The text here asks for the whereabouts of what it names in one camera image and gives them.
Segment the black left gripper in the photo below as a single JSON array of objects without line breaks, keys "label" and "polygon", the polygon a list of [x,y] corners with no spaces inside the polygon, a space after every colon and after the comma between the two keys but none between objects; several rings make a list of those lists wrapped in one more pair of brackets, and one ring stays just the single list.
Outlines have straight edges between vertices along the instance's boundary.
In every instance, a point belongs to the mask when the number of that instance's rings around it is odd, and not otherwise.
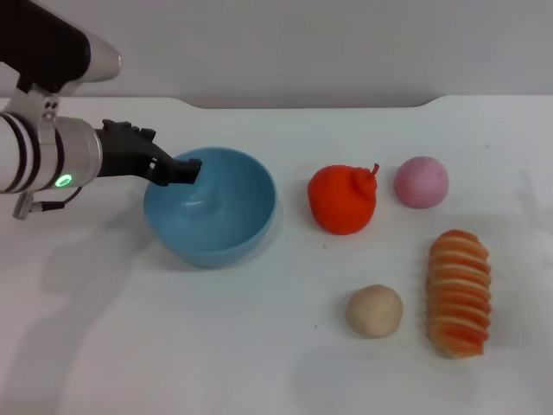
[{"label": "black left gripper", "polygon": [[102,150],[98,177],[137,176],[167,186],[194,184],[200,173],[200,159],[173,160],[154,143],[152,129],[104,119],[96,133]]}]

